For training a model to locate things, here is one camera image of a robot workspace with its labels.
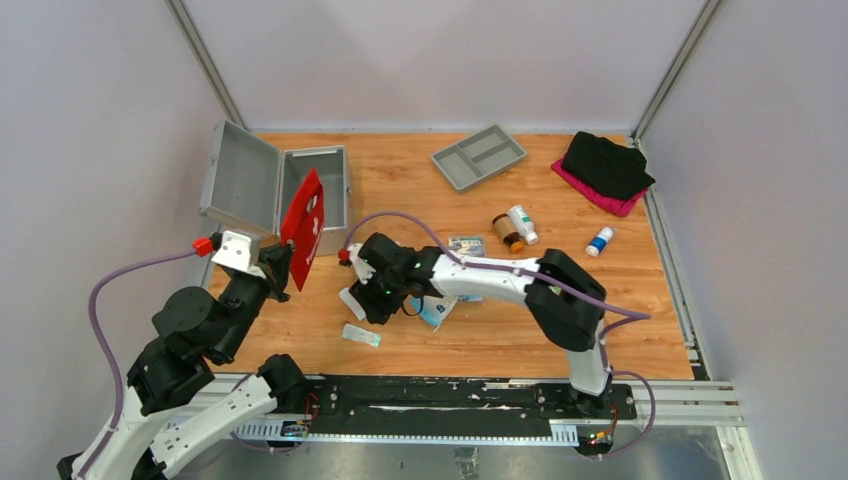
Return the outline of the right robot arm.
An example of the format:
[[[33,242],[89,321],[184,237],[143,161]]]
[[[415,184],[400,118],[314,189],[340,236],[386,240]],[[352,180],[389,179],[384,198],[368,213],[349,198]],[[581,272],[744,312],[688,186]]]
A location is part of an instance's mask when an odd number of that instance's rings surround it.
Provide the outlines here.
[[[519,260],[461,256],[437,246],[403,247],[375,233],[338,253],[357,277],[346,302],[372,324],[384,324],[410,297],[472,295],[526,308],[544,336],[562,348],[570,368],[563,403],[584,417],[605,413],[611,376],[599,346],[605,289],[564,252]]]

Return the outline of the red first aid pouch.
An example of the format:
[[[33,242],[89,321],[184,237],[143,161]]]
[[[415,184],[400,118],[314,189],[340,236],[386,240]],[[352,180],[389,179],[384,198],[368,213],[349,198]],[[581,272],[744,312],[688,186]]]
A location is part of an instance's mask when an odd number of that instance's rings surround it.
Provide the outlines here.
[[[295,192],[280,228],[281,242],[291,251],[289,273],[299,291],[312,268],[324,220],[324,187],[312,168]]]

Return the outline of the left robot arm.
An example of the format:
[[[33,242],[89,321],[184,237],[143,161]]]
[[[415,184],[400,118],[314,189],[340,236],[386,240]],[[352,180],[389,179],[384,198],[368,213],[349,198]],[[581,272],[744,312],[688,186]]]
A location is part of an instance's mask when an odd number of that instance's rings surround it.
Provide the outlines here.
[[[239,270],[227,267],[229,282],[213,296],[199,286],[173,293],[152,322],[157,336],[121,373],[97,317],[97,300],[111,281],[127,273],[193,255],[234,251],[231,233],[196,240],[191,250],[140,261],[99,280],[88,298],[89,321],[112,372],[113,413],[93,443],[57,464],[63,479],[172,479],[194,458],[245,421],[278,410],[315,418],[317,397],[287,354],[274,354],[257,372],[243,377],[230,395],[169,434],[163,426],[215,376],[212,365],[233,362],[247,333],[269,299],[283,303],[292,244],[259,249]]]

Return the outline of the small teal bandage packet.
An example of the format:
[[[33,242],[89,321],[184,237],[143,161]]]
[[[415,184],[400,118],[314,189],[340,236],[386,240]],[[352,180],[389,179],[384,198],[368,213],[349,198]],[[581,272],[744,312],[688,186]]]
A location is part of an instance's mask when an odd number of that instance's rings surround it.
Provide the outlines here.
[[[346,340],[366,344],[373,348],[378,348],[382,340],[382,336],[380,334],[368,331],[353,324],[345,324],[341,336]]]

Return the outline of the teal white bandage packet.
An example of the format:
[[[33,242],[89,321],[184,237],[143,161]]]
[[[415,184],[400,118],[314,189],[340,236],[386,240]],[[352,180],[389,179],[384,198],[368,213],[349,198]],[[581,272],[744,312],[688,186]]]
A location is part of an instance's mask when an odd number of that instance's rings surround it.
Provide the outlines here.
[[[359,321],[365,320],[367,318],[365,310],[363,309],[359,301],[351,294],[349,287],[343,288],[339,292],[339,298],[351,310],[351,312]]]

